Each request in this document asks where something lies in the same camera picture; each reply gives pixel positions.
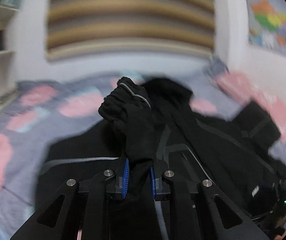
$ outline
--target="bedsheet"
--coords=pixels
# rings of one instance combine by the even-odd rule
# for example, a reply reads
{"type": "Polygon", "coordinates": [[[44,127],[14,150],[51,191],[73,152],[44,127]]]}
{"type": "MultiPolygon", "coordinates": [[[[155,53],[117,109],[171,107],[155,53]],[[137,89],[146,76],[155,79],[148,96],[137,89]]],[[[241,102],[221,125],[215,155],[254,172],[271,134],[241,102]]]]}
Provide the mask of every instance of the bedsheet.
{"type": "MultiPolygon", "coordinates": [[[[211,75],[224,70],[224,65],[215,62],[205,70],[175,77],[193,90],[193,110],[226,120],[241,110],[211,80],[211,75]]],[[[102,118],[97,110],[122,76],[135,83],[148,78],[135,72],[115,72],[69,83],[18,84],[20,96],[0,113],[0,240],[9,240],[34,212],[37,174],[49,145],[99,122],[102,118]]],[[[286,145],[276,143],[270,154],[286,163],[286,145]]]]}

